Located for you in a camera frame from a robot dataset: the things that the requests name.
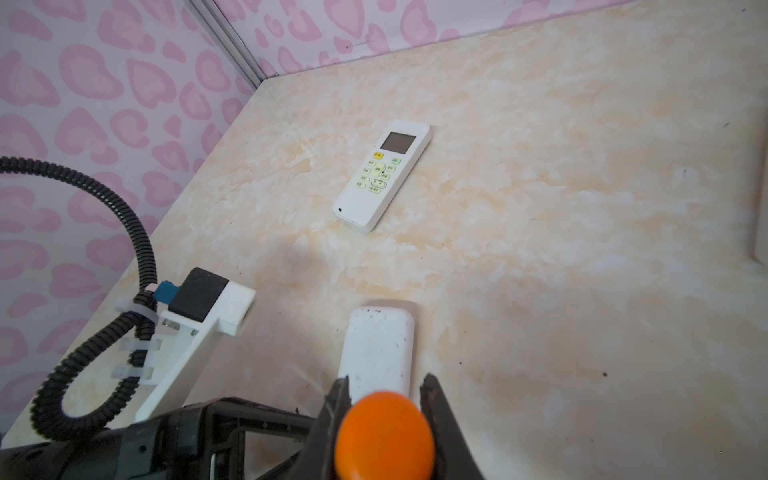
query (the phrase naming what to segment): beige marble surface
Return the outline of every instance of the beige marble surface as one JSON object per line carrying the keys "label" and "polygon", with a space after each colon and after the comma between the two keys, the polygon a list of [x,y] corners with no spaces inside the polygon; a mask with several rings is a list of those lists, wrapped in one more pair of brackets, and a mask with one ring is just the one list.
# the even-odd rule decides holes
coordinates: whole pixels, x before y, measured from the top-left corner
{"label": "beige marble surface", "polygon": [[[349,312],[402,305],[487,478],[764,478],[767,45],[760,0],[640,1],[265,82],[152,236],[161,278],[258,291],[189,400],[314,415]],[[330,206],[394,118],[435,136],[356,233]]]}

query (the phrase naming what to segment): white remote control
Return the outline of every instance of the white remote control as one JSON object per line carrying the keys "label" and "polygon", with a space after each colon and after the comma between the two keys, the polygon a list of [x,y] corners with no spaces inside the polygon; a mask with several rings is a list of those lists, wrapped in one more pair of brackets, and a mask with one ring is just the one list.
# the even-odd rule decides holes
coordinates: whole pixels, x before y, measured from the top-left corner
{"label": "white remote control", "polygon": [[333,203],[333,214],[355,230],[373,230],[431,139],[427,124],[393,121]]}
{"label": "white remote control", "polygon": [[352,311],[338,378],[349,377],[353,404],[374,392],[409,396],[414,327],[411,314],[400,308],[364,306]]}

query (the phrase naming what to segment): orange ball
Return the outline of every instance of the orange ball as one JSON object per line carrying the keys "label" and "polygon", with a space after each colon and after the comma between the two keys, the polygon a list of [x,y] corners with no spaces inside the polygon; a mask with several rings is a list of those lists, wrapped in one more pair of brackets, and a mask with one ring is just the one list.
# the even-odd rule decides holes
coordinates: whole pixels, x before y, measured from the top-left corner
{"label": "orange ball", "polygon": [[342,480],[429,480],[435,443],[427,419],[394,392],[376,392],[346,413],[336,437]]}

